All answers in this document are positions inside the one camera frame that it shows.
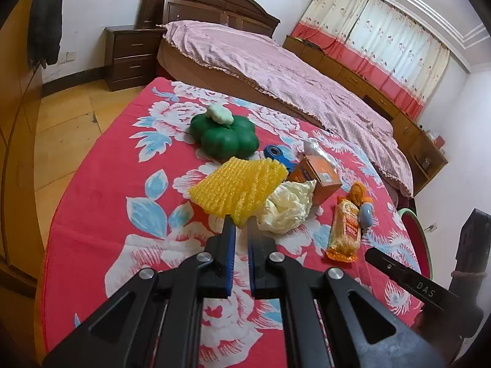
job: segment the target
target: rope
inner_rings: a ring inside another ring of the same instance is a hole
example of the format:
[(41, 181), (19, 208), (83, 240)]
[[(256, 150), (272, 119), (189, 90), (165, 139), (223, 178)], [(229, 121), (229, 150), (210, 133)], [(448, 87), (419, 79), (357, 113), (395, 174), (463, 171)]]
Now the rope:
[(461, 272), (461, 271), (453, 271), (450, 274), (452, 278), (466, 278), (466, 279), (477, 279), (477, 278), (485, 278), (488, 274), (485, 272)]

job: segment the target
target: bedside table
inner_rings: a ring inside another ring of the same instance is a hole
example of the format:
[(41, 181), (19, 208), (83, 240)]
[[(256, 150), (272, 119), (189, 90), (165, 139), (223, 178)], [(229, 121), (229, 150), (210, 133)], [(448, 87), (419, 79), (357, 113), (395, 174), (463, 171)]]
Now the bedside table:
[(111, 91), (143, 86), (155, 78), (165, 29), (136, 25), (107, 27), (105, 80)]

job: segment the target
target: dark jacket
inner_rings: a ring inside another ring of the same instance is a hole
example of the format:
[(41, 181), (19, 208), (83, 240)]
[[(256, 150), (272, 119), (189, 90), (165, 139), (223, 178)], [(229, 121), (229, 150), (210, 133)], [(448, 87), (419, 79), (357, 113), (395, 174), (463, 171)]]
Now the dark jacket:
[(63, 0), (33, 0), (29, 18), (29, 65), (45, 67), (58, 61), (61, 40), (61, 5)]

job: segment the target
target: orange wrapper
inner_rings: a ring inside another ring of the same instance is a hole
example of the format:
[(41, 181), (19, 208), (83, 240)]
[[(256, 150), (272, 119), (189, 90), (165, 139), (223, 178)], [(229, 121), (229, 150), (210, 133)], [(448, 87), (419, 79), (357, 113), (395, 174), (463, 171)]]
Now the orange wrapper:
[(334, 221), (326, 255), (338, 262), (353, 263), (358, 260), (361, 245), (361, 228), (358, 223), (358, 208), (347, 199), (339, 200), (334, 210)]

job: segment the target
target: bed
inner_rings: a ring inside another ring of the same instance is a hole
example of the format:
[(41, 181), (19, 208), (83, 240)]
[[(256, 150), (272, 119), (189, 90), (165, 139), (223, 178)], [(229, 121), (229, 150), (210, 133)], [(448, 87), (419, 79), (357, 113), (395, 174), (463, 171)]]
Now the bed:
[(412, 197), (391, 124), (271, 40), (278, 23), (253, 0), (142, 0), (137, 20), (166, 28), (158, 63), (172, 78), (333, 131), (366, 152), (393, 200)]
[[(279, 250), (302, 265), (325, 271), (335, 264), (325, 258), (325, 249), (337, 197), (345, 196), (355, 181), (367, 184), (375, 225), (363, 237), (358, 261), (336, 265), (412, 325), (421, 303), (364, 260), (365, 251), (377, 247), (419, 271), (408, 233), (360, 148), (267, 107), (156, 78), (97, 140), (56, 209), (40, 294), (45, 350), (52, 350), (139, 269), (174, 268), (220, 233), (223, 220), (206, 214), (188, 194), (220, 165), (186, 132), (191, 118), (211, 103), (255, 124), (260, 146), (251, 159), (264, 157), (262, 150), (271, 144), (295, 159), (293, 148), (281, 146), (282, 138), (309, 136), (338, 161), (343, 186), (312, 209), (300, 227), (273, 235)], [(246, 232), (240, 229), (232, 296), (204, 301), (199, 358), (205, 368), (286, 366), (279, 302), (250, 297), (246, 245)]]

